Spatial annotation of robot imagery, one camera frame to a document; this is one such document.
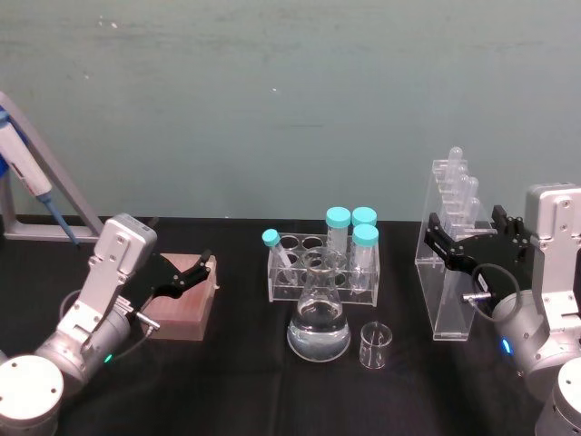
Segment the blue led light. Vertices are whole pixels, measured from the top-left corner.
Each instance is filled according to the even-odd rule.
[[[510,344],[504,338],[502,339],[502,348],[504,348],[504,350],[505,350],[505,352],[507,352],[507,354],[512,354],[512,348],[510,348]]]

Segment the erlenmeyer flask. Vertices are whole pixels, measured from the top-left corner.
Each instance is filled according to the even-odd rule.
[[[311,362],[337,359],[349,347],[351,333],[335,277],[345,267],[344,254],[316,247],[302,255],[307,279],[287,330],[289,346]]]

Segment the pipette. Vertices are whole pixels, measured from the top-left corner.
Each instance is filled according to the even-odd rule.
[[[44,204],[69,239],[78,246],[79,242],[73,231],[53,204],[51,195],[53,186],[31,155],[20,134],[10,123],[8,113],[2,110],[0,110],[0,161],[0,177],[6,173],[7,165],[9,165],[28,192]]]

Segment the wooden block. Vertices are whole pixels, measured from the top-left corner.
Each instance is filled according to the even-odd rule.
[[[162,253],[162,256],[182,272],[192,268],[200,258],[199,254]],[[207,265],[212,269],[207,280],[190,288],[177,300],[158,297],[145,308],[143,312],[162,326],[151,339],[203,340],[214,292],[218,289],[216,258],[211,256]]]

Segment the teal cap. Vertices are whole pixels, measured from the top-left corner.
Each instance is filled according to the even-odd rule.
[[[372,247],[378,239],[378,229],[370,224],[360,224],[353,229],[353,242],[359,247]]]
[[[279,243],[280,240],[281,237],[279,236],[279,233],[274,229],[266,230],[262,234],[262,241],[264,242],[264,245],[266,245],[267,247],[273,247],[274,245]]]
[[[378,222],[378,215],[370,207],[366,206],[358,207],[353,211],[353,215],[351,216],[351,222],[353,223],[354,227],[360,224],[375,225]]]
[[[351,224],[351,212],[344,207],[331,207],[327,211],[327,219],[325,221],[333,229],[349,227],[349,224]]]

